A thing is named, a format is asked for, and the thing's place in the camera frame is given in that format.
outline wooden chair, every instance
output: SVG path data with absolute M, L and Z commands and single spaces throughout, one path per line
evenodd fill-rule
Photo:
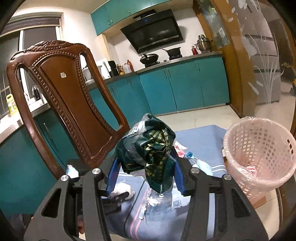
M 80 65 L 86 59 L 95 83 L 114 114 L 119 129 L 114 130 L 92 101 Z M 112 98 L 90 50 L 82 44 L 42 41 L 16 53 L 7 65 L 7 76 L 20 116 L 43 161 L 56 179 L 64 174 L 42 138 L 22 92 L 17 70 L 27 70 L 59 117 L 81 160 L 90 168 L 99 167 L 107 154 L 129 130 L 122 111 Z

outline brown bottle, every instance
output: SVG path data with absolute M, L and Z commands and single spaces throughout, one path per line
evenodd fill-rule
M 126 62 L 126 64 L 130 66 L 132 72 L 135 72 L 135 70 L 133 69 L 133 64 L 129 60 Z

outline qr code sticker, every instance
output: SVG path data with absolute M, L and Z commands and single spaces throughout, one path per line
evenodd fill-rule
M 181 206 L 181 200 L 173 201 L 173 207 L 179 207 L 179 206 Z

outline pink waste basket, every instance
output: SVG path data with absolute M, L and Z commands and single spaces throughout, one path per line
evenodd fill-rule
M 278 188 L 296 169 L 296 141 L 275 121 L 245 117 L 224 137 L 227 171 L 254 204 L 266 192 Z M 255 166 L 255 176 L 247 166 Z

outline cabinet door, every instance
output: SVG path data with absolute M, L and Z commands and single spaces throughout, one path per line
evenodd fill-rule
M 132 109 L 134 115 L 129 121 L 130 127 L 132 127 L 135 123 L 142 119 L 143 115 L 146 113 L 151 113 L 151 110 L 143 90 L 140 77 L 135 74 L 131 77 L 128 77 L 127 82 L 130 85 L 132 91 L 131 101 L 133 104 Z
M 125 8 L 130 15 L 139 12 L 143 9 L 151 7 L 151 3 L 148 0 L 123 0 L 125 2 Z
M 105 121 L 114 129 L 117 130 L 119 128 L 118 122 L 113 115 L 112 111 L 107 106 L 106 102 L 103 99 L 100 91 L 95 88 L 90 90 L 89 92 L 94 104 L 98 108 L 101 115 L 104 117 Z
M 165 68 L 143 73 L 140 80 L 153 115 L 177 111 Z
M 49 138 L 49 136 L 47 135 L 47 132 L 44 133 L 44 130 L 41 128 L 42 125 L 37 121 L 37 118 L 35 118 L 35 124 L 42 136 L 42 138 L 44 139 L 47 147 L 49 148 L 50 152 L 52 153 L 52 155 L 54 156 L 54 158 L 56 159 L 56 161 L 58 162 L 58 164 L 61 166 L 61 168 L 63 168 L 64 170 L 66 170 L 66 163 L 63 163 L 60 159 L 60 157 L 58 156 L 58 152 L 57 149 L 55 148 L 55 144 L 54 142 Z
M 186 62 L 167 68 L 178 111 L 204 106 L 195 63 Z
M 150 0 L 150 3 L 152 4 L 152 6 L 159 4 L 159 3 L 163 3 L 163 2 L 168 2 L 170 0 Z
M 107 14 L 110 17 L 111 25 L 129 16 L 127 5 L 124 4 L 124 2 L 125 1 L 121 0 L 110 0 L 109 2 L 106 2 L 104 4 L 107 10 Z
M 91 14 L 97 35 L 100 35 L 111 26 L 110 18 L 105 6 L 101 6 Z
M 0 207 L 5 215 L 34 213 L 57 182 L 24 126 L 0 147 Z
M 229 102 L 228 84 L 221 57 L 195 61 L 205 106 Z
M 137 114 L 138 108 L 135 96 L 126 78 L 109 83 L 107 87 L 110 89 L 115 102 L 126 117 L 129 126 L 134 125 L 139 118 L 141 119 Z
M 65 166 L 69 159 L 79 158 L 68 134 L 52 110 L 42 113 L 36 119 L 47 141 Z

